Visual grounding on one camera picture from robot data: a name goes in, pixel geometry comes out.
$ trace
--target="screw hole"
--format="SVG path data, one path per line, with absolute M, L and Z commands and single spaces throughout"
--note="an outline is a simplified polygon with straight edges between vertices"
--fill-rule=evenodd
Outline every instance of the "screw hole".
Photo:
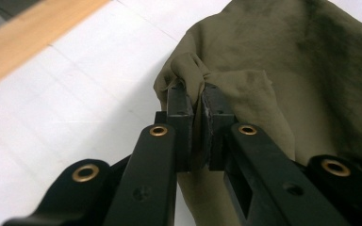
M 152 188 L 149 186 L 141 186 L 134 190 L 134 200 L 138 202 L 144 202 L 152 195 Z
M 241 125 L 239 131 L 244 135 L 255 135 L 257 130 L 252 125 Z
M 149 133 L 152 135 L 152 136 L 155 136 L 155 137 L 161 137 L 161 136 L 164 136 L 165 134 L 167 134 L 167 128 L 166 127 L 163 127 L 163 126 L 156 126 L 156 127 L 153 127 Z
M 302 196 L 304 194 L 304 190 L 301 187 L 291 182 L 285 182 L 282 187 L 284 188 L 284 190 L 286 190 L 287 193 L 293 196 Z
M 329 173 L 340 176 L 340 177 L 347 177 L 351 175 L 351 171 L 342 163 L 338 162 L 337 160 L 332 159 L 324 159 L 321 162 L 321 166 L 328 171 Z
M 73 180 L 79 183 L 87 182 L 95 178 L 99 173 L 99 168 L 93 164 L 87 164 L 73 172 Z

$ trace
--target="brass grommet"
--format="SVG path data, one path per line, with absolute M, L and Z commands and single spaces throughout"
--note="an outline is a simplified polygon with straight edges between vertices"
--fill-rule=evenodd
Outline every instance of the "brass grommet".
M 244 135 L 255 135 L 257 130 L 252 125 L 241 125 L 239 131 Z
M 88 171 L 87 175 L 81 174 L 81 171 L 83 170 Z M 98 173 L 99 173 L 99 168 L 97 166 L 93 164 L 87 164 L 82 167 L 79 167 L 78 169 L 75 170 L 75 172 L 73 172 L 73 180 L 80 183 L 87 182 L 95 178 L 96 175 L 98 175 Z
M 351 175 L 351 170 L 337 160 L 324 159 L 321 161 L 321 166 L 336 176 L 347 177 Z
M 166 135 L 167 131 L 168 131 L 167 128 L 164 126 L 155 126 L 149 131 L 149 133 L 152 136 L 161 137 L 161 136 Z

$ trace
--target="wooden edge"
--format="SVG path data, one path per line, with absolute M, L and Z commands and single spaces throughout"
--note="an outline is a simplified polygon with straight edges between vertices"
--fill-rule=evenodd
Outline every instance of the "wooden edge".
M 42 0 L 0 27 L 0 79 L 108 0 Z

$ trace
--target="white table surface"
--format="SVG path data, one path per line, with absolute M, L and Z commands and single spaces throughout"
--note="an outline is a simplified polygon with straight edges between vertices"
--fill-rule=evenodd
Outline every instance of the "white table surface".
M 131 154 L 185 31 L 229 0 L 112 1 L 0 81 L 0 224 L 34 211 L 74 162 Z M 362 21 L 362 0 L 332 2 Z M 177 191 L 175 225 L 194 225 Z

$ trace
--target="green cloth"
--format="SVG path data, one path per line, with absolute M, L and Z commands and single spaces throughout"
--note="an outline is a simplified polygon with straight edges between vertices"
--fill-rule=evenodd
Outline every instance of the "green cloth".
M 324 153 L 362 159 L 362 24 L 325 0 L 232 1 L 188 30 L 163 66 L 154 85 L 163 109 L 177 78 L 196 112 L 204 83 L 215 84 L 239 121 L 302 164 Z M 197 225 L 239 225 L 222 173 L 178 179 Z

